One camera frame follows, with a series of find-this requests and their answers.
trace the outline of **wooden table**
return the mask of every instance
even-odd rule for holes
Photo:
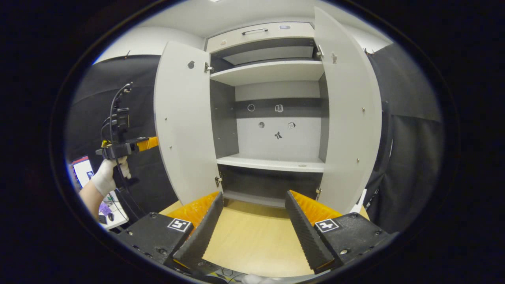
[[[182,207],[178,201],[160,214]],[[360,214],[368,215],[362,207]],[[230,200],[203,257],[228,269],[268,277],[314,274],[285,209]]]

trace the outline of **open cabinet door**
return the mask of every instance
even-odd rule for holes
[[[328,84],[328,152],[318,201],[348,213],[372,172],[379,149],[382,107],[367,55],[333,17],[315,8],[314,40]]]
[[[212,134],[210,55],[170,41],[156,72],[156,135],[170,183],[185,205],[215,191],[219,177]]]

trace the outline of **purple object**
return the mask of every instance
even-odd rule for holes
[[[105,216],[107,216],[109,213],[112,213],[112,210],[103,201],[100,204],[98,211],[102,212],[102,214],[104,214]]]

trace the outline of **screen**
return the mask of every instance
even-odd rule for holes
[[[81,187],[84,187],[94,175],[88,156],[75,160],[72,162],[72,166],[74,167],[75,174],[77,175]]]

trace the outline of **cabinet shelf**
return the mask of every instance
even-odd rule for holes
[[[324,163],[319,158],[301,159],[300,161],[277,161],[252,158],[243,154],[235,154],[217,159],[220,165],[243,168],[289,171],[289,172],[324,172]]]
[[[223,197],[227,199],[250,202],[270,207],[285,208],[284,207],[285,200],[281,198],[255,196],[251,194],[239,193],[230,190],[223,191]]]
[[[240,86],[278,81],[317,81],[323,73],[321,61],[292,60],[237,67],[211,74],[211,80]]]

